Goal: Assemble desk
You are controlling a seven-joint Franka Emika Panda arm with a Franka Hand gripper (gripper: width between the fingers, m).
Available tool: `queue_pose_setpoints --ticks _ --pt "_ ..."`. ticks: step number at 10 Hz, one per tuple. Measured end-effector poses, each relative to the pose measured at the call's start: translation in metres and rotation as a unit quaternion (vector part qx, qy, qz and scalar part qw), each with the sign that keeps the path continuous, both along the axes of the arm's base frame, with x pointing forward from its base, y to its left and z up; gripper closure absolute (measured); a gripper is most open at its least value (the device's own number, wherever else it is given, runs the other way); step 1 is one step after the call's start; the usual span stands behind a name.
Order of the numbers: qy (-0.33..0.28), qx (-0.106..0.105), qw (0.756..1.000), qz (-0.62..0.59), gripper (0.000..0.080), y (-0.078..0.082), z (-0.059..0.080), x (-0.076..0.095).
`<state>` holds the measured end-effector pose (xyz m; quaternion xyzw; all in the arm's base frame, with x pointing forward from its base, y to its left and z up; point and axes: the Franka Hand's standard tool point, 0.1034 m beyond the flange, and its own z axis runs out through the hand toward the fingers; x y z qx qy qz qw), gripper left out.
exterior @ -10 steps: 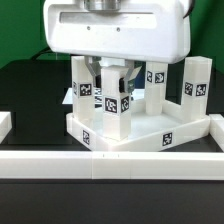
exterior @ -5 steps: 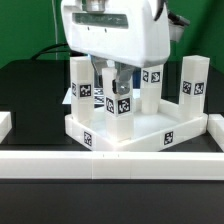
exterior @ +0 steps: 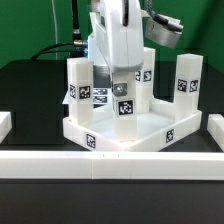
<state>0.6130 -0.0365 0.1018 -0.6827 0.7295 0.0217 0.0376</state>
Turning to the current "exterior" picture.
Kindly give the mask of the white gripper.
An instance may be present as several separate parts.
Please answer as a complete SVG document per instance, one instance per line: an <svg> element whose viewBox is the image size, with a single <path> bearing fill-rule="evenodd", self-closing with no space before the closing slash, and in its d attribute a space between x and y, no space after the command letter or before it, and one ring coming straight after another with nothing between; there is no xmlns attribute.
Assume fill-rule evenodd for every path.
<svg viewBox="0 0 224 224"><path fill-rule="evenodd" d="M100 0L93 24L98 49L113 73L113 94L124 97L128 74L121 72L137 71L144 62L139 0Z"/></svg>

